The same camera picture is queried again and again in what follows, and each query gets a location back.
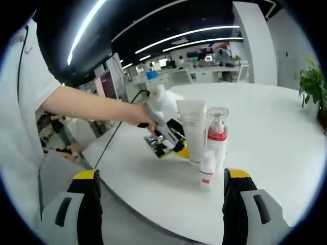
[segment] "sleeve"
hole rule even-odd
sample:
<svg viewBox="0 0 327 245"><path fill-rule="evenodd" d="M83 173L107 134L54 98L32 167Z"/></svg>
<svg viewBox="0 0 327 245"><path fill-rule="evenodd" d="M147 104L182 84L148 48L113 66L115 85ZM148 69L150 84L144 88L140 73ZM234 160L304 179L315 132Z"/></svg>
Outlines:
<svg viewBox="0 0 327 245"><path fill-rule="evenodd" d="M29 34L26 41L25 54L27 58L26 69L29 70L29 82L32 87L35 110L59 87L61 84L49 72L48 66L43 58L36 36L36 23L29 23Z"/></svg>

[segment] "white t-shirt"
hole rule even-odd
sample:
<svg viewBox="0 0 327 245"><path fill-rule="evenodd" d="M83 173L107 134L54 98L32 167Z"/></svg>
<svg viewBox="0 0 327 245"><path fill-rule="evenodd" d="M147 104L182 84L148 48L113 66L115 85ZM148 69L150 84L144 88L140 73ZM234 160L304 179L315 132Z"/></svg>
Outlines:
<svg viewBox="0 0 327 245"><path fill-rule="evenodd" d="M38 172L44 157L35 113L60 86L48 71L38 46L36 23L29 21L17 98L18 65L23 42L7 50L0 72L0 174L7 193L32 229L40 221Z"/></svg>

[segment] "white spray bottle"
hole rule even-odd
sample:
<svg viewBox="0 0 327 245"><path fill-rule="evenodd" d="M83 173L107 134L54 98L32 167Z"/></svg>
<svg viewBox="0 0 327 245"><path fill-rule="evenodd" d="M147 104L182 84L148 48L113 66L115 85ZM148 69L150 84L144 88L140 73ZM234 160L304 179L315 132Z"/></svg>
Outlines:
<svg viewBox="0 0 327 245"><path fill-rule="evenodd" d="M207 116L212 119L208 129L207 148L215 152L217 172L223 172L224 160L227 151L227 126L224 119L228 116L228 109L223 107L212 107Z"/></svg>

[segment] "white round table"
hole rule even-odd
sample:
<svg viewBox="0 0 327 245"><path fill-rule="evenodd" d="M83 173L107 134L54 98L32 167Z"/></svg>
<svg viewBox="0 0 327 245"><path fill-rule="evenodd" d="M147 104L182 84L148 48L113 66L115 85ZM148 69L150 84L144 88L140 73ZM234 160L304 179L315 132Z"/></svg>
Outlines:
<svg viewBox="0 0 327 245"><path fill-rule="evenodd" d="M301 220L319 187L327 148L320 125L301 108L297 91L231 83L171 91L206 100L208 107L228 108L226 166L248 172L257 188L281 205L290 226ZM146 134L122 124L98 165L101 178L159 226L196 241L221 244L222 180L215 176L214 189L202 191L198 168L174 154L157 159L143 140Z"/></svg>

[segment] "ceiling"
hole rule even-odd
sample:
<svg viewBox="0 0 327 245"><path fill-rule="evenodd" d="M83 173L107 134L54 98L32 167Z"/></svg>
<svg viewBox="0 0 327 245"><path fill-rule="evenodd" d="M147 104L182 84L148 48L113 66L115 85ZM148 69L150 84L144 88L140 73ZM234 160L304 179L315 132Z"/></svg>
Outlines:
<svg viewBox="0 0 327 245"><path fill-rule="evenodd" d="M231 0L106 0L87 26L73 51L71 65L67 58L74 38L92 7L98 0L57 0L41 6L35 20L37 35L44 59L51 73L61 82L77 86L87 82L87 75L94 67L108 58L111 52L119 53L123 65L137 63L146 56L162 54L164 48L172 47L173 39L156 45L139 54L145 46L180 33L215 26L233 25ZM135 21L167 4L164 8L121 34ZM267 14L272 3L264 0L245 1L257 3ZM280 5L274 9L274 15ZM211 38L231 37L232 29L214 30L189 34L186 38L198 41Z"/></svg>

